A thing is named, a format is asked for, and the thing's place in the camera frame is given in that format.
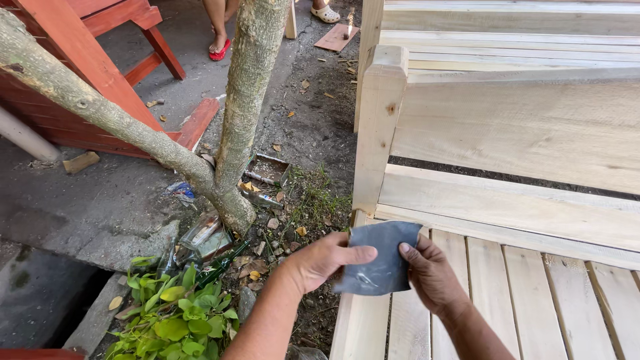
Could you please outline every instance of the sandpaper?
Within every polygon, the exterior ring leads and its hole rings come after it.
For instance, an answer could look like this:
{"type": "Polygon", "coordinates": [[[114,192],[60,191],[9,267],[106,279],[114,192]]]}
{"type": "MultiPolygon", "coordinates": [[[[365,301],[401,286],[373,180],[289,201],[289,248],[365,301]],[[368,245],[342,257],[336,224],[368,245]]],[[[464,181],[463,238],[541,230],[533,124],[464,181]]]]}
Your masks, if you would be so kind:
{"type": "Polygon", "coordinates": [[[351,228],[349,247],[368,245],[378,250],[378,257],[368,264],[346,265],[334,293],[384,295],[409,290],[407,263],[398,251],[400,243],[415,247],[422,225],[404,221],[385,221],[351,228]]]}

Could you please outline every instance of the bench leg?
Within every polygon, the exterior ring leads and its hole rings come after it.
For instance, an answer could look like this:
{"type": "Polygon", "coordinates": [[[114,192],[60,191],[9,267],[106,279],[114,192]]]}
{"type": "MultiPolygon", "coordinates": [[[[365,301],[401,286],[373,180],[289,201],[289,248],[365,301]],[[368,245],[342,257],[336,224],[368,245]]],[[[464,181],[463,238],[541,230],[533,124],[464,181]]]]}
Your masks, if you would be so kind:
{"type": "Polygon", "coordinates": [[[164,38],[157,27],[152,26],[148,30],[143,29],[142,33],[151,43],[151,46],[154,47],[154,50],[158,55],[160,55],[160,59],[162,59],[164,64],[169,68],[171,75],[173,75],[176,80],[184,80],[184,78],[187,77],[187,74],[184,72],[182,66],[180,66],[178,59],[175,58],[175,55],[169,48],[169,45],[164,41],[164,38]]]}

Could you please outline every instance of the tree bark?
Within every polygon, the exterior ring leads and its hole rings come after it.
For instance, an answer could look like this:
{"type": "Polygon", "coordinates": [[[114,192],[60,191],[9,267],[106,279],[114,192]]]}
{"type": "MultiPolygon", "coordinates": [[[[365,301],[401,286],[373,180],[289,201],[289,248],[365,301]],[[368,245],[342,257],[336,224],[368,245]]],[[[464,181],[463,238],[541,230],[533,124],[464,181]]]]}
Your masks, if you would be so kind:
{"type": "Polygon", "coordinates": [[[284,28],[284,3],[288,1],[247,0],[241,6],[215,174],[204,159],[105,99],[38,45],[16,16],[1,8],[0,67],[63,108],[180,172],[216,206],[224,223],[243,234],[255,220],[255,212],[240,196],[236,184],[253,144],[257,117],[284,28]]]}

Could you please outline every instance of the white pipe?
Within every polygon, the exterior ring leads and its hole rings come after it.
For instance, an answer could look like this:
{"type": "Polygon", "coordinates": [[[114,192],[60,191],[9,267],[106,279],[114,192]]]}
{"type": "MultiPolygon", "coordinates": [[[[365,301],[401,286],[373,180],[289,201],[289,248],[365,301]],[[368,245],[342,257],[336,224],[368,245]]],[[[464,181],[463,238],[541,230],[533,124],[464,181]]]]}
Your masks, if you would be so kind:
{"type": "Polygon", "coordinates": [[[0,107],[0,135],[40,161],[58,161],[62,153],[30,127],[0,107]]]}

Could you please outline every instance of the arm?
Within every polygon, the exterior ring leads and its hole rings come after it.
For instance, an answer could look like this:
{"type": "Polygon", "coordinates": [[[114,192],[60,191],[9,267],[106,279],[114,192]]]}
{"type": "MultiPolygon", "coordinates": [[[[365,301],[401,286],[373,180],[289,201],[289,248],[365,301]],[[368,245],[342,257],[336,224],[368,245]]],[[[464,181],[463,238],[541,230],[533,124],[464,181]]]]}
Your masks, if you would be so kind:
{"type": "Polygon", "coordinates": [[[424,305],[444,324],[461,360],[513,360],[509,350],[460,286],[442,250],[423,235],[416,248],[400,244],[409,279],[424,305]]]}
{"type": "Polygon", "coordinates": [[[302,295],[342,265],[365,264],[378,255],[374,247],[345,248],[347,241],[346,233],[331,233],[278,266],[222,360],[284,359],[302,295]]]}

